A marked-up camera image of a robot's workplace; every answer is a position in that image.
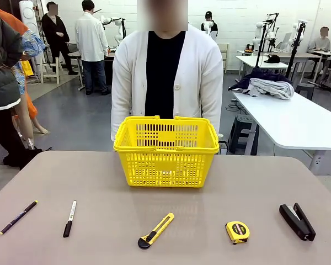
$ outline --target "black stapler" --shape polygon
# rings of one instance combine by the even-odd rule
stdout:
[[[283,204],[280,206],[280,213],[301,240],[314,241],[314,228],[299,204],[296,203],[293,207]]]

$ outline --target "gray jacket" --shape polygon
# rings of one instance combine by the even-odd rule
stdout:
[[[20,102],[18,84],[12,70],[22,56],[22,38],[0,18],[0,110]]]

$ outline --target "black cap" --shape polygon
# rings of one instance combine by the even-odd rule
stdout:
[[[212,12],[211,11],[207,11],[205,18],[212,18]]]
[[[281,58],[278,55],[269,55],[269,59],[267,61],[265,61],[267,63],[280,63],[281,62]]]

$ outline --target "yellow tape measure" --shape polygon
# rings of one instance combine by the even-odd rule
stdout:
[[[234,245],[248,241],[250,231],[246,224],[239,221],[229,222],[226,224],[226,229]]]
[[[174,214],[169,213],[163,220],[146,236],[140,237],[138,240],[138,246],[143,250],[148,249],[156,239],[161,235],[164,229],[173,221]]]

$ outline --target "yellow basket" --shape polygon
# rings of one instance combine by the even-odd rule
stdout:
[[[120,125],[114,150],[130,186],[201,188],[219,151],[207,119],[132,116]]]

